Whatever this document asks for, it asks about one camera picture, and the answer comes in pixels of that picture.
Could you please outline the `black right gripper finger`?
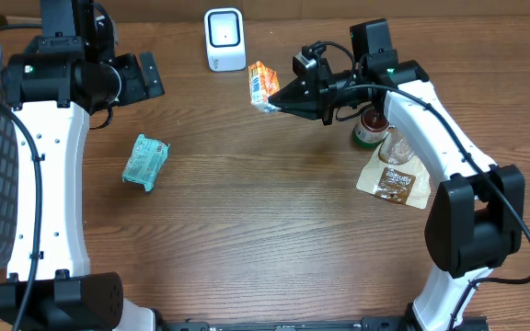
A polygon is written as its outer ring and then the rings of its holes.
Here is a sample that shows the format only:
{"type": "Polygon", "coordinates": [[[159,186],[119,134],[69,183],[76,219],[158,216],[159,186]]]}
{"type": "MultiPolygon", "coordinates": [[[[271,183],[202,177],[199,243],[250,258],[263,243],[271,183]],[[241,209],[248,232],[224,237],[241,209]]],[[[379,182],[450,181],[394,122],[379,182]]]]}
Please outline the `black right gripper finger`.
{"type": "Polygon", "coordinates": [[[316,105],[320,100],[317,80],[295,78],[268,98],[272,105],[316,105]]]}
{"type": "Polygon", "coordinates": [[[288,113],[307,120],[321,120],[322,112],[317,108],[316,101],[277,103],[280,112],[288,113]]]}

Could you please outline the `orange tissue pack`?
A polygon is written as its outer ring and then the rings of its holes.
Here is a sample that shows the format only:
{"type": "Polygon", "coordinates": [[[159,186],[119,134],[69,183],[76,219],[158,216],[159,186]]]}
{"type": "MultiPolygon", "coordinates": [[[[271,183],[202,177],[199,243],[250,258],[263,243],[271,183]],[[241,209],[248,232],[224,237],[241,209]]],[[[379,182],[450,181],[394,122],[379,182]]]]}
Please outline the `orange tissue pack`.
{"type": "Polygon", "coordinates": [[[248,78],[251,105],[265,113],[279,111],[269,102],[269,97],[280,90],[277,72],[256,61],[248,67],[248,78]]]}

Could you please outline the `green wet wipes pack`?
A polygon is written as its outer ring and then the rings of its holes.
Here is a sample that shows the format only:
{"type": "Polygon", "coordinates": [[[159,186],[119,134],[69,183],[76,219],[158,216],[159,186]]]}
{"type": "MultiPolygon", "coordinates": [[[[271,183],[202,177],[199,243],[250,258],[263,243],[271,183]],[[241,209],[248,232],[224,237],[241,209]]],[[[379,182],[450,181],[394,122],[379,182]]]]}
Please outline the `green wet wipes pack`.
{"type": "Polygon", "coordinates": [[[150,192],[168,158],[169,147],[168,143],[139,134],[122,172],[122,181],[140,184],[146,192],[150,192]]]}

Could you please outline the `beige paper pouch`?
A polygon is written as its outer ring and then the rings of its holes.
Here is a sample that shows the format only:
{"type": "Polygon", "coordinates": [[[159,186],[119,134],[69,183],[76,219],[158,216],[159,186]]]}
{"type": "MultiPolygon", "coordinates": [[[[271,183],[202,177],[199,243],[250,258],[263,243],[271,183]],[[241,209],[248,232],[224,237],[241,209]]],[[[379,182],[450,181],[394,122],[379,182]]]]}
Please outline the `beige paper pouch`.
{"type": "Polygon", "coordinates": [[[401,131],[394,129],[364,166],[356,188],[379,199],[425,209],[430,175],[401,131]]]}

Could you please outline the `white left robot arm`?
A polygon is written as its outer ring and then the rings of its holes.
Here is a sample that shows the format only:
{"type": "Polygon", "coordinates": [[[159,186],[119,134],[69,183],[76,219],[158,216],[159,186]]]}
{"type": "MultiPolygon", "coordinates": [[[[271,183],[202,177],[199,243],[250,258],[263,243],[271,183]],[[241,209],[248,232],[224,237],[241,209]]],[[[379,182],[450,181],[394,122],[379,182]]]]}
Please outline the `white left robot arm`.
{"type": "Polygon", "coordinates": [[[0,319],[16,330],[164,329],[158,311],[125,297],[118,274],[91,272],[82,221],[90,118],[162,96],[154,56],[16,54],[6,79],[2,110],[17,133],[18,183],[0,319]]]}

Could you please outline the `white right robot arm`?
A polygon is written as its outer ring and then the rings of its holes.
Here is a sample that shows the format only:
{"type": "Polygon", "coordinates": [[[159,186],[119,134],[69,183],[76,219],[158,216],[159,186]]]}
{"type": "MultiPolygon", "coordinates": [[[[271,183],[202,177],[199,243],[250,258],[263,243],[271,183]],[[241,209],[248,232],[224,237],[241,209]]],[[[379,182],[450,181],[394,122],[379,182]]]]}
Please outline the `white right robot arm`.
{"type": "Polygon", "coordinates": [[[421,66],[399,60],[385,19],[352,26],[350,37],[350,70],[331,71],[326,42],[305,45],[293,59],[294,80],[270,102],[325,124],[338,108],[372,104],[404,135],[437,188],[424,232],[433,266],[423,291],[403,315],[367,316],[361,327],[484,330],[485,318],[464,311],[526,236],[524,177],[513,165],[497,165],[467,138],[421,66]]]}

